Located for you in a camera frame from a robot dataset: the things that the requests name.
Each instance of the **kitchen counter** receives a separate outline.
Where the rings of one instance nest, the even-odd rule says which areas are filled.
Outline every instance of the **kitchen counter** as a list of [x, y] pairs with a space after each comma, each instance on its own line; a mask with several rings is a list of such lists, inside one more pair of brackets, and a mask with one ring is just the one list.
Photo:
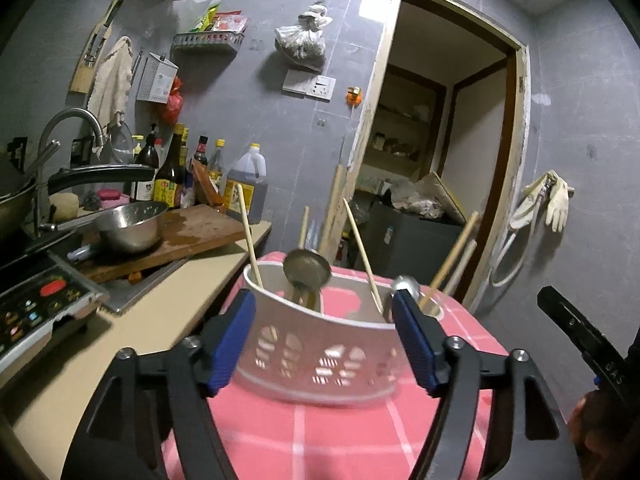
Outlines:
[[[252, 226], [257, 244], [271, 229]], [[194, 256], [122, 317], [98, 312], [34, 365], [6, 394], [2, 408], [31, 459], [58, 480], [82, 413], [115, 353], [166, 350], [187, 336], [234, 273], [248, 262], [244, 240]]]

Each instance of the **gray wall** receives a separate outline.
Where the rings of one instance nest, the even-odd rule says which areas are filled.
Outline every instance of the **gray wall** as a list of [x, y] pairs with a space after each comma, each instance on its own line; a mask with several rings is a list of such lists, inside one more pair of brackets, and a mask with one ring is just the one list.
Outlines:
[[540, 222], [522, 272], [500, 296], [489, 291], [479, 318], [508, 349], [532, 352], [567, 415], [593, 373], [538, 310], [536, 293], [555, 286], [626, 355], [640, 322], [640, 50], [607, 0], [574, 0], [536, 25], [551, 104], [527, 165], [556, 170], [575, 196], [565, 232]]
[[[191, 149], [198, 135], [224, 137], [228, 163], [250, 142], [262, 144], [270, 179], [265, 218], [273, 221], [268, 249], [287, 250], [295, 244], [305, 204], [312, 207], [313, 219], [324, 218], [342, 138], [346, 136], [349, 147], [360, 113], [356, 110], [350, 117], [343, 95], [348, 86], [367, 87], [382, 24], [358, 15], [360, 0], [326, 0], [335, 21], [324, 35], [329, 52], [325, 74], [335, 77], [337, 85], [333, 100], [325, 104], [281, 93], [288, 67], [273, 47], [273, 29], [294, 24], [297, 15], [315, 0], [222, 1], [223, 9], [241, 9], [251, 16], [244, 45], [233, 60], [208, 55], [177, 57], [178, 74], [185, 83], [180, 120], [191, 129]], [[514, 4], [507, 0], [463, 1], [501, 23], [537, 52], [534, 23]], [[66, 89], [86, 37], [109, 2], [38, 0], [34, 4], [0, 57], [4, 75], [2, 144], [16, 135], [27, 135], [37, 142], [56, 111], [80, 104], [78, 96], [68, 96]], [[175, 24], [170, 5], [162, 0], [126, 0], [114, 27], [112, 41], [121, 34], [130, 35], [135, 53], [141, 48], [165, 52]], [[538, 70], [534, 64], [536, 81]], [[133, 103], [132, 95], [127, 123], [146, 132], [150, 110], [145, 104], [134, 107]], [[49, 173], [68, 164], [70, 143], [78, 134], [78, 122], [74, 121], [55, 131], [63, 148], [50, 162]]]

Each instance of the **rubber glove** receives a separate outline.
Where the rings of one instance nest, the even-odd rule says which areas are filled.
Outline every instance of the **rubber glove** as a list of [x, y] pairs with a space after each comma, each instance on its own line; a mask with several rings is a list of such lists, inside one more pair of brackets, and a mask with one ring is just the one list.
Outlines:
[[531, 223], [531, 219], [533, 218], [533, 209], [536, 205], [536, 197], [542, 189], [542, 186], [545, 185], [546, 176], [547, 173], [543, 173], [539, 179], [532, 182], [522, 190], [525, 197], [511, 216], [511, 221], [509, 222], [511, 230], [517, 231]]
[[546, 208], [546, 225], [551, 225], [551, 230], [561, 233], [566, 225], [569, 214], [569, 191], [574, 188], [567, 185], [563, 178], [556, 174], [556, 184], [551, 188], [549, 205]]

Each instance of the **wooden cutting board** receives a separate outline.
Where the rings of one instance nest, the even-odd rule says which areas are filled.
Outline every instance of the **wooden cutting board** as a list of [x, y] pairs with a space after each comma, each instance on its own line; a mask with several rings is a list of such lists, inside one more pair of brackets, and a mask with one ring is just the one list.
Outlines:
[[168, 211], [164, 218], [162, 241], [146, 253], [126, 255], [104, 251], [80, 264], [78, 269], [96, 283], [108, 282], [244, 238], [241, 222], [204, 204]]

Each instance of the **metal bolt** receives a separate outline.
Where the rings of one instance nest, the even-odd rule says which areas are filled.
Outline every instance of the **metal bolt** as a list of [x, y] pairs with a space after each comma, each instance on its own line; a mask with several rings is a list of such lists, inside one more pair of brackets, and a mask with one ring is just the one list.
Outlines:
[[447, 345], [454, 350], [460, 350], [465, 345], [465, 340], [457, 335], [453, 335], [447, 339]]
[[185, 345], [188, 349], [192, 349], [199, 347], [202, 342], [200, 341], [200, 338], [198, 336], [190, 335], [182, 340], [182, 344]]
[[116, 352], [116, 357], [121, 360], [129, 359], [133, 354], [135, 354], [135, 350], [130, 347], [121, 348]]
[[516, 361], [520, 361], [521, 363], [525, 363], [529, 360], [529, 354], [527, 354], [524, 350], [514, 350], [511, 352], [511, 355], [516, 358]]

